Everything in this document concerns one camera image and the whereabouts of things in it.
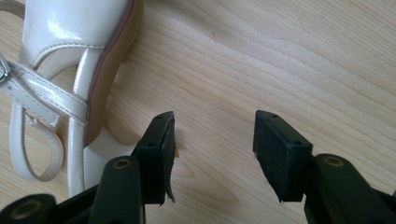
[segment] wood grain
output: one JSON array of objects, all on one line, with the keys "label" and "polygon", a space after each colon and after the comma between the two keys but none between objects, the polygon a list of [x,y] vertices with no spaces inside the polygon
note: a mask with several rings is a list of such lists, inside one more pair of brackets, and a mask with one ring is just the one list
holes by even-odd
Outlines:
[{"label": "wood grain", "polygon": [[[16,61],[22,22],[2,13],[0,29],[0,50]],[[302,203],[277,201],[252,153],[257,109],[283,117],[315,154],[345,157],[374,188],[393,193],[395,36],[390,0],[146,0],[106,126],[132,143],[155,115],[175,111],[177,202],[148,206],[148,223],[306,223]],[[56,79],[65,87],[72,81],[73,69]],[[0,97],[0,208],[38,192],[65,200],[65,167],[49,183],[15,175],[11,101]],[[62,139],[66,129],[64,119]],[[43,169],[44,142],[29,131],[27,143]]]}]

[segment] screw hole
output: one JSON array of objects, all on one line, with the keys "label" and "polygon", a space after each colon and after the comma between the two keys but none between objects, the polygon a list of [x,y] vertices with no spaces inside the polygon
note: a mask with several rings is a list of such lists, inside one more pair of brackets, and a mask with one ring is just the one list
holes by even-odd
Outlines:
[{"label": "screw hole", "polygon": [[40,210],[42,202],[39,200],[30,200],[16,207],[12,213],[11,218],[14,220],[24,219],[31,216]]},{"label": "screw hole", "polygon": [[341,167],[344,166],[344,162],[341,161],[338,158],[335,157],[326,157],[325,159],[323,159],[327,164],[332,165],[332,166],[337,166],[337,167]]},{"label": "screw hole", "polygon": [[131,165],[131,162],[128,160],[119,160],[119,161],[116,161],[113,163],[113,168],[120,170],[120,169],[124,169],[130,165]]}]

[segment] black plastic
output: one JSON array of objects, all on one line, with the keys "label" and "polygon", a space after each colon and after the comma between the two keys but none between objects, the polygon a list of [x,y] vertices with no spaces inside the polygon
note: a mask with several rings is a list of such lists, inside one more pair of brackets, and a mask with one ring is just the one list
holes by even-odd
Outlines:
[{"label": "black plastic", "polygon": [[165,201],[165,192],[175,201],[171,190],[171,171],[176,150],[173,112],[155,117],[134,149],[140,161],[143,202]]},{"label": "black plastic", "polygon": [[312,144],[276,114],[256,112],[253,151],[281,202],[300,202]]},{"label": "black plastic", "polygon": [[309,223],[396,223],[395,214],[382,199],[387,197],[372,189],[344,158],[317,155],[309,168],[309,178],[310,186],[315,186],[315,192],[311,188],[306,193],[305,213]]}]

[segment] clamp jaw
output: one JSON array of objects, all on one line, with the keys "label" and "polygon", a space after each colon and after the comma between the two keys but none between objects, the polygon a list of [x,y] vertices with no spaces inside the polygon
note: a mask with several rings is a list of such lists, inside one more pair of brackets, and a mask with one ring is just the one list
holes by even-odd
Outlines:
[{"label": "clamp jaw", "polygon": [[372,189],[346,159],[313,145],[280,116],[257,111],[253,151],[280,202],[306,195],[308,223],[396,223],[396,198]]},{"label": "clamp jaw", "polygon": [[48,194],[30,195],[0,213],[0,223],[146,223],[145,204],[175,201],[170,177],[176,151],[173,112],[155,117],[131,156],[106,164],[100,183],[56,204]]}]

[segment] patent leather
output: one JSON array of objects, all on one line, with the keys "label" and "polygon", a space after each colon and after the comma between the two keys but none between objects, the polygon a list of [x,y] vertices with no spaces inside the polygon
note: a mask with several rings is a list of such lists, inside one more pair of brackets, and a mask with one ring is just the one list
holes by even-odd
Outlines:
[{"label": "patent leather", "polygon": [[[14,167],[21,176],[49,181],[62,168],[63,144],[56,133],[25,113],[25,108],[30,108],[38,118],[42,117],[43,121],[55,126],[57,119],[53,119],[54,116],[51,114],[45,114],[45,111],[40,111],[41,107],[47,109],[47,105],[50,105],[48,109],[50,113],[53,112],[52,108],[56,108],[69,117],[67,173],[70,195],[82,192],[87,186],[99,180],[100,171],[92,169],[91,165],[101,167],[102,163],[107,158],[114,157],[114,154],[104,154],[104,149],[101,147],[103,144],[87,146],[87,153],[84,154],[84,147],[87,143],[85,134],[87,127],[90,126],[87,121],[89,117],[87,114],[90,111],[88,103],[94,98],[90,94],[96,87],[98,79],[102,84],[111,84],[113,81],[111,78],[107,80],[106,77],[114,78],[114,76],[108,76],[109,74],[106,73],[104,73],[106,76],[98,75],[101,74],[101,69],[104,69],[104,61],[111,50],[114,49],[111,52],[115,52],[112,55],[119,56],[120,47],[114,48],[116,42],[117,46],[128,46],[129,35],[134,34],[131,30],[134,25],[132,19],[136,18],[132,16],[135,11],[135,2],[140,2],[139,8],[142,11],[142,0],[27,1],[20,62],[14,66],[15,76],[10,79],[9,83],[21,84],[18,88],[27,92],[27,95],[31,94],[31,98],[39,104],[20,104],[18,101],[23,97],[18,96],[12,106],[10,149]],[[12,0],[0,0],[0,10],[10,11],[21,17],[23,7]],[[66,67],[76,63],[78,63],[78,72],[73,92],[64,91],[50,82]],[[106,63],[106,66],[109,70],[104,69],[104,71],[111,71],[112,75],[115,75],[114,71],[117,71],[119,64]],[[95,102],[98,102],[97,100],[105,102],[104,95],[97,94],[99,97],[94,98]],[[104,113],[104,111],[93,111],[93,113],[96,112]],[[52,157],[43,175],[37,175],[26,158],[25,120],[27,124],[32,125],[44,135],[51,148]],[[117,145],[115,140],[111,140],[109,134],[100,134],[99,137],[104,137],[103,141],[111,142],[113,146]],[[87,161],[86,167],[84,167],[84,160]]]},{"label": "patent leather", "polygon": [[32,67],[56,49],[104,49],[127,0],[27,1],[20,61]]}]

